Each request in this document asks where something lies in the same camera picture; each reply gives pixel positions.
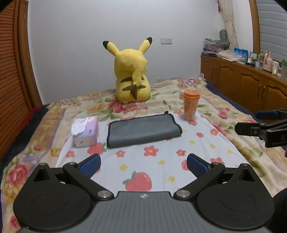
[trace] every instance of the gray device surface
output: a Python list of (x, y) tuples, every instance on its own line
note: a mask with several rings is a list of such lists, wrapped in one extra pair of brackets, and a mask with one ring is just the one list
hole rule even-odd
[(124, 147), (180, 137), (181, 134), (182, 129), (173, 115), (166, 112), (110, 123), (107, 145), (109, 148)]
[[(19, 233), (33, 233), (22, 228)], [(61, 233), (270, 233), (266, 228), (232, 231), (204, 220), (188, 201), (169, 192), (119, 192), (115, 199), (100, 201), (90, 215)]]

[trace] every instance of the black ear tip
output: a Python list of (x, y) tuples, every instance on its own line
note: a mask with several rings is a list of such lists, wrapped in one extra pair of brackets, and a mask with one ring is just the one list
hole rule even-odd
[(152, 44), (152, 38), (151, 37), (147, 38), (147, 40), (149, 41), (150, 44)]
[(106, 41), (106, 40), (103, 42), (103, 46), (105, 47), (105, 49), (108, 48), (108, 43), (109, 43), (109, 41)]

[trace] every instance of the blue rubber pad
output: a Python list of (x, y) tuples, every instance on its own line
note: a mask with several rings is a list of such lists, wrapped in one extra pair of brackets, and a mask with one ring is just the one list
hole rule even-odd
[(79, 168), (79, 171), (85, 176), (91, 178), (101, 167), (101, 157), (96, 155), (90, 160), (82, 164)]
[(279, 114), (277, 111), (258, 111), (255, 113), (258, 120), (278, 120)]
[(198, 178), (208, 172), (208, 167), (191, 155), (186, 160), (187, 168)]

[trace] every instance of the orange cup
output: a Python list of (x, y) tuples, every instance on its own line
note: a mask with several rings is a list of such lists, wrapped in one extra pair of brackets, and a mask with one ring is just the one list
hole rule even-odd
[(195, 115), (200, 95), (196, 91), (186, 90), (183, 93), (183, 116), (186, 120), (191, 120)]

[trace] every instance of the gray towel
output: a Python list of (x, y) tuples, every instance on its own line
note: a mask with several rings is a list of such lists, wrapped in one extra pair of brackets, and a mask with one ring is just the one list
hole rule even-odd
[(179, 137), (181, 127), (173, 115), (138, 117), (124, 121), (113, 121), (108, 128), (107, 146), (109, 148), (144, 144)]

